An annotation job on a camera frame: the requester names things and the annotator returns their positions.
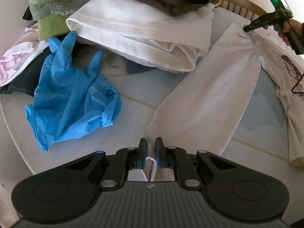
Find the white printed long-sleeve shirt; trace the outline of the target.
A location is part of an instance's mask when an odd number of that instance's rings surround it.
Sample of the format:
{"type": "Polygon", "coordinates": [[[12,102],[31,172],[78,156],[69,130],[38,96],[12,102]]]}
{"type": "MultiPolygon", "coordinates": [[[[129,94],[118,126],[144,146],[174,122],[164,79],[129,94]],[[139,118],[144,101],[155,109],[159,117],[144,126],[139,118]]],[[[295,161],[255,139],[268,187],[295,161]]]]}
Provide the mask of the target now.
{"type": "Polygon", "coordinates": [[[188,153],[205,149],[216,155],[267,173],[286,181],[303,179],[303,59],[287,49],[264,30],[245,33],[237,24],[231,24],[213,45],[207,56],[188,77],[198,79],[205,72],[211,80],[236,73],[236,83],[244,90],[239,93],[243,101],[233,103],[228,98],[225,107],[211,94],[183,105],[176,98],[189,87],[183,85],[171,93],[156,109],[147,127],[147,138],[153,144],[162,137],[167,146],[177,146],[188,153]],[[276,96],[287,118],[287,134],[237,134],[238,125],[250,102],[260,70],[264,69],[276,85],[276,96]]]}

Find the brown wooden chair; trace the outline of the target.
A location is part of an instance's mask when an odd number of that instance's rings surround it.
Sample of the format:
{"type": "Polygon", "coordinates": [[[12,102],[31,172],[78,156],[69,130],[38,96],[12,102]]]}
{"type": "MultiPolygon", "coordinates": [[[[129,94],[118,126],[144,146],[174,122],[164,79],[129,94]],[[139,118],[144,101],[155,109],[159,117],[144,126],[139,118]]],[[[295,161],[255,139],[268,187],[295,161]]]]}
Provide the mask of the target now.
{"type": "Polygon", "coordinates": [[[267,14],[267,12],[249,0],[222,0],[220,7],[238,14],[250,21],[267,14]]]}

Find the blue nitrile glove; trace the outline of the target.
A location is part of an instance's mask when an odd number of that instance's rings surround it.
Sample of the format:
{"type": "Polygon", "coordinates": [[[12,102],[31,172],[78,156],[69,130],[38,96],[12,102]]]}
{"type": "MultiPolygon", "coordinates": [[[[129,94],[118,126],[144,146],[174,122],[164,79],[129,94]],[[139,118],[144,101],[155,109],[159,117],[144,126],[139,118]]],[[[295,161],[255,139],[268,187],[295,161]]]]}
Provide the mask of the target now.
{"type": "Polygon", "coordinates": [[[26,120],[45,152],[54,143],[113,125],[121,111],[118,90],[99,72],[101,51],[83,70],[72,66],[76,38],[75,31],[63,40],[50,38],[51,54],[43,63],[33,103],[25,106],[26,120]]]}

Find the dark denim garment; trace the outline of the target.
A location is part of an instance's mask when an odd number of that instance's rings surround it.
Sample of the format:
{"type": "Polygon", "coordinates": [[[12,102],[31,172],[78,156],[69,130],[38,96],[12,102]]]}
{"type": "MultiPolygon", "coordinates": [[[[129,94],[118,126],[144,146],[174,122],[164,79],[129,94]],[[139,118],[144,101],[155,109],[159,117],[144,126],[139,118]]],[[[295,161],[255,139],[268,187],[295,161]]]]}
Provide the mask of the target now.
{"type": "Polygon", "coordinates": [[[7,85],[1,87],[1,94],[12,94],[14,92],[34,96],[39,84],[40,73],[45,59],[51,54],[49,47],[44,49],[33,61],[7,85]]]}

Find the folded white garment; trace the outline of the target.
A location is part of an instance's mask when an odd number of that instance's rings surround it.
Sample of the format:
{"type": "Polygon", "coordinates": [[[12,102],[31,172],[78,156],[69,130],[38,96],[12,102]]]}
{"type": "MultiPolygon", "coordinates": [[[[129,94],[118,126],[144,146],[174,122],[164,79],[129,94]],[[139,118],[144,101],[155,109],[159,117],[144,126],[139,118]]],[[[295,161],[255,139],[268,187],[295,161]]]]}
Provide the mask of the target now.
{"type": "Polygon", "coordinates": [[[206,56],[214,6],[178,17],[134,0],[91,0],[66,19],[71,31],[133,62],[191,72],[206,56]]]}

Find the pale pink garment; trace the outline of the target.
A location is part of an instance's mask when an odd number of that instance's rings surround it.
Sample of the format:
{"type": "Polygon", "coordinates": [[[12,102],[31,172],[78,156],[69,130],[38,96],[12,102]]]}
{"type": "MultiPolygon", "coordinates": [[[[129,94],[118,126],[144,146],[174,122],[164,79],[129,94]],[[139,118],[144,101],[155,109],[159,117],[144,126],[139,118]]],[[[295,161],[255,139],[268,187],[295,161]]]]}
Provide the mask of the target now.
{"type": "Polygon", "coordinates": [[[25,32],[1,57],[1,87],[12,82],[47,47],[48,40],[39,41],[38,24],[26,27],[25,32]]]}

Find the green lace garment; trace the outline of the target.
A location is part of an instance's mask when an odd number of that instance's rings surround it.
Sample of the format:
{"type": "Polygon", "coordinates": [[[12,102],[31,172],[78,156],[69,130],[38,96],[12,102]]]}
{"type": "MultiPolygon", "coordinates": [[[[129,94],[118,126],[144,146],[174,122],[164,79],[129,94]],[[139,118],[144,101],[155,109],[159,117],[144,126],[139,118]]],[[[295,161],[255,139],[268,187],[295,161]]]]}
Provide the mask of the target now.
{"type": "Polygon", "coordinates": [[[39,40],[48,40],[70,30],[67,18],[90,0],[28,0],[33,20],[38,22],[39,40]]]}

